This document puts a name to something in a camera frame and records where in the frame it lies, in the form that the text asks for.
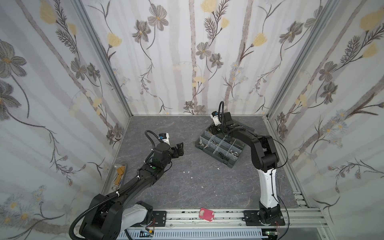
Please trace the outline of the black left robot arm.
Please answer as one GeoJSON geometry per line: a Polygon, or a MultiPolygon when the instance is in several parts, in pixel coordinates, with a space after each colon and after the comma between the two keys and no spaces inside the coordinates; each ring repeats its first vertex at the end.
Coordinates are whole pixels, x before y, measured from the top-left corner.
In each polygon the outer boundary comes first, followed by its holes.
{"type": "Polygon", "coordinates": [[[115,240],[121,230],[135,224],[151,221],[148,215],[151,207],[138,202],[127,208],[128,203],[145,189],[153,186],[172,164],[172,159],[184,155],[184,144],[171,147],[168,134],[157,136],[155,144],[151,138],[155,133],[146,130],[145,136],[150,140],[152,149],[137,174],[118,190],[107,195],[95,196],[88,209],[72,222],[69,237],[72,240],[115,240]]]}

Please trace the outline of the metal tray with tools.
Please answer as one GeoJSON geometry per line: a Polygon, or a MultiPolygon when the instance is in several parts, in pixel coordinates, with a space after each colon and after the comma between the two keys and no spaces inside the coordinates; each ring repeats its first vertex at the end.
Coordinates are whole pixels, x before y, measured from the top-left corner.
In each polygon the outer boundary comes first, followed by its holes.
{"type": "Polygon", "coordinates": [[[114,166],[113,177],[112,177],[112,190],[117,190],[120,188],[125,172],[126,172],[126,164],[116,164],[114,166]]]}

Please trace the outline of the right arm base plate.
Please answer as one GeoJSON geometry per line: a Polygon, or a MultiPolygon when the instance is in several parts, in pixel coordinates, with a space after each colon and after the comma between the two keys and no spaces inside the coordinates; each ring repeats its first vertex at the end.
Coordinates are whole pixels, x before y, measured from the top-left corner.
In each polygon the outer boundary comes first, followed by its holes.
{"type": "Polygon", "coordinates": [[[285,226],[286,222],[281,212],[244,211],[243,221],[248,227],[277,227],[285,226]]]}

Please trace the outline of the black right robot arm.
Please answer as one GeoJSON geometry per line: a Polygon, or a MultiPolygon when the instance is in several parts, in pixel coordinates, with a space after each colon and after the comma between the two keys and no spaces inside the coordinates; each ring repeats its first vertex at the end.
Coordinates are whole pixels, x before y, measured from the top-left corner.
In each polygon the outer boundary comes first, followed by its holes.
{"type": "Polygon", "coordinates": [[[218,110],[211,113],[213,134],[222,133],[225,137],[239,140],[250,147],[251,161],[259,174],[261,196],[259,201],[259,218],[266,223],[273,218],[282,218],[281,202],[278,200],[276,173],[280,157],[276,143],[271,136],[260,136],[246,127],[236,124],[230,112],[225,112],[224,101],[218,110]]]}

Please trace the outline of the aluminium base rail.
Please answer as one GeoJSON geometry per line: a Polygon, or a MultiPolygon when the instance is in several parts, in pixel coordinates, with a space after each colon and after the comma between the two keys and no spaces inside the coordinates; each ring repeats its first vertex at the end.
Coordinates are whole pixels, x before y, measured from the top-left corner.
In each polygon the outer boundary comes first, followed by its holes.
{"type": "Polygon", "coordinates": [[[320,228],[328,224],[319,209],[316,208],[288,208],[282,209],[285,226],[277,227],[248,227],[243,221],[244,211],[257,211],[258,209],[213,209],[215,218],[208,222],[199,218],[199,209],[155,209],[166,211],[167,221],[165,227],[156,229],[235,229],[235,228],[320,228]]]}

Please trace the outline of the pink plastic card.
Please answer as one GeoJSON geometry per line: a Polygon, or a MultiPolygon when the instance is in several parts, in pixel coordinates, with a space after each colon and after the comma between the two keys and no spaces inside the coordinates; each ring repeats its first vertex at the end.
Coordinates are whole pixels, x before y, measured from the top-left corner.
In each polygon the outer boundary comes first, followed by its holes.
{"type": "Polygon", "coordinates": [[[215,218],[215,212],[209,209],[201,208],[199,218],[208,222],[212,222],[215,218]]]}

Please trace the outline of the clear compartment organizer box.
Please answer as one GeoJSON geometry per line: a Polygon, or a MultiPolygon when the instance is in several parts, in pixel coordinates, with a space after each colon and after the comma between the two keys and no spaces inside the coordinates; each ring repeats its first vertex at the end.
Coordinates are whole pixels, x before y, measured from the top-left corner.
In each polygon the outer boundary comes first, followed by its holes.
{"type": "Polygon", "coordinates": [[[208,126],[195,141],[195,147],[229,168],[233,168],[246,144],[238,139],[226,137],[216,127],[215,123],[208,126]]]}

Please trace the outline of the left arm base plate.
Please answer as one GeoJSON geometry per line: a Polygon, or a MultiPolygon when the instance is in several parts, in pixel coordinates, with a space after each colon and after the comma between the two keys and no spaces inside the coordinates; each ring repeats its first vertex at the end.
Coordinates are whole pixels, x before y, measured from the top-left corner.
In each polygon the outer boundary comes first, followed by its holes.
{"type": "Polygon", "coordinates": [[[148,227],[165,227],[166,221],[167,221],[167,212],[166,211],[154,211],[151,212],[150,215],[150,222],[148,224],[148,227]]]}

